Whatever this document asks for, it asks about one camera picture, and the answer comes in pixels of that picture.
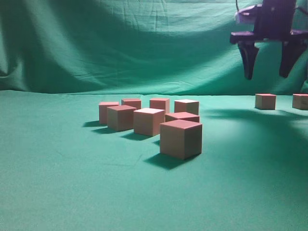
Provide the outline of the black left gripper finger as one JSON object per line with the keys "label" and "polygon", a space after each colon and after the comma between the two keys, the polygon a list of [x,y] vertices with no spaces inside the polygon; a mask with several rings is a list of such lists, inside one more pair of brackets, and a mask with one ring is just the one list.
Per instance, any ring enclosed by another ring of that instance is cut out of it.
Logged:
{"label": "black left gripper finger", "polygon": [[259,48],[254,43],[239,42],[238,48],[244,66],[244,77],[251,80]]}

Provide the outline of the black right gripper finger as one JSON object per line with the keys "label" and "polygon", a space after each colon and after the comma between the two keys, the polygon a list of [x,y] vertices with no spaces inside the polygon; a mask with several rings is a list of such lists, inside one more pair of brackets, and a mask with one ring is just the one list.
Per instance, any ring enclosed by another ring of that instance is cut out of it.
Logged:
{"label": "black right gripper finger", "polygon": [[285,41],[282,43],[282,58],[279,75],[287,78],[295,63],[306,50],[306,43],[303,41]]}

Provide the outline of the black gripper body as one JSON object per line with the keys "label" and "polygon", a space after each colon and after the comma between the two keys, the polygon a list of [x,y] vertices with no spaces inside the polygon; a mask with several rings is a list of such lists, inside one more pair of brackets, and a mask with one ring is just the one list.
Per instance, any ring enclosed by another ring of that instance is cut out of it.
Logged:
{"label": "black gripper body", "polygon": [[264,0],[257,4],[257,18],[253,31],[231,32],[230,43],[268,40],[298,41],[308,38],[305,30],[293,30],[295,0]]}

